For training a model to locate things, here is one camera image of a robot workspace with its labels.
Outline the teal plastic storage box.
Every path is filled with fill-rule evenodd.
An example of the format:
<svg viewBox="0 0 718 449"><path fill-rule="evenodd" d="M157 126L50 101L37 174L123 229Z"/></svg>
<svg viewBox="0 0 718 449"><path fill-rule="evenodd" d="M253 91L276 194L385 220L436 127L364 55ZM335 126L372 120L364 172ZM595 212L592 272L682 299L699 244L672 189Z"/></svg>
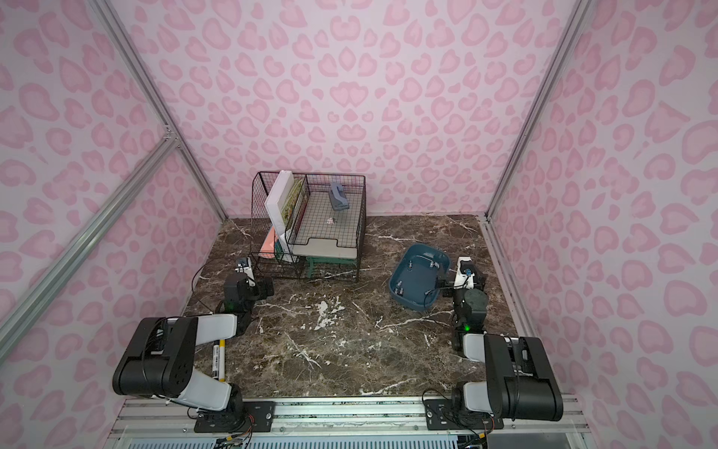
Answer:
<svg viewBox="0 0 718 449"><path fill-rule="evenodd" d="M389 284L389 294L401 306L415 312L430 309L441 295L442 281L451 260L445 252L414 243L399 261Z"/></svg>

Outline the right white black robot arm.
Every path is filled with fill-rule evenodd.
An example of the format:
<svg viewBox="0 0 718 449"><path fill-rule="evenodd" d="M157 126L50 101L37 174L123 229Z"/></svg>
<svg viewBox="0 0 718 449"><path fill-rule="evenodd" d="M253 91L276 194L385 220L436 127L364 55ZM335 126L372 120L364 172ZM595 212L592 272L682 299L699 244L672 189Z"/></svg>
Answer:
<svg viewBox="0 0 718 449"><path fill-rule="evenodd" d="M459 383L452 390L456 424L462 424L462 417L475 416L559 421L564 415L563 397L541 340L488 333L484 322L489 297L484 285L484 275L471 269L456 273L452 282L442 277L436 282L436 289L454 305L452 349L484 366L483 381Z"/></svg>

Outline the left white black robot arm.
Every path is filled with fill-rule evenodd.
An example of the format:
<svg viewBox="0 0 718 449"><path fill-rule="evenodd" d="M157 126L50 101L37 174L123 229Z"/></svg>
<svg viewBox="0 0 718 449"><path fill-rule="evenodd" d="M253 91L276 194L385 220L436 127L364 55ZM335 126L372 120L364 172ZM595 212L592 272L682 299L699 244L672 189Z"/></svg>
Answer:
<svg viewBox="0 0 718 449"><path fill-rule="evenodd" d="M198 423L242 423L247 412L239 387L197 370L194 355L198 346L243 335L252 322L254 304L274 295L274 282L234 271L223 290L224 300L215 314L142 319L112 376L113 391L196 409Z"/></svg>

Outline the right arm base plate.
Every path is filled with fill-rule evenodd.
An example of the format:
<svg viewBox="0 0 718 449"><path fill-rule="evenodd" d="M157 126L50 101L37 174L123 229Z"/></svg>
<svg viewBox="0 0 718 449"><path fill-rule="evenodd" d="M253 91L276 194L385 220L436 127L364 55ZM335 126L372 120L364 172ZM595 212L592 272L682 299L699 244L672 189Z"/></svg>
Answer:
<svg viewBox="0 0 718 449"><path fill-rule="evenodd" d="M489 413L460 409L446 398L424 398L422 403L429 430L473 430L479 433L504 428L501 418L492 417Z"/></svg>

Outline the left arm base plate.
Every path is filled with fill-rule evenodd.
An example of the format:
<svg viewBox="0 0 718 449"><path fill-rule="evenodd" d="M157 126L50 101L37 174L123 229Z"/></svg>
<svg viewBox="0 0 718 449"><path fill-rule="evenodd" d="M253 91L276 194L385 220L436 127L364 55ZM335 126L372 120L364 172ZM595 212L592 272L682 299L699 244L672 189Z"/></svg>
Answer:
<svg viewBox="0 0 718 449"><path fill-rule="evenodd" d="M210 412L200 410L194 421L194 433L270 432L275 416L276 402L244 402L239 411Z"/></svg>

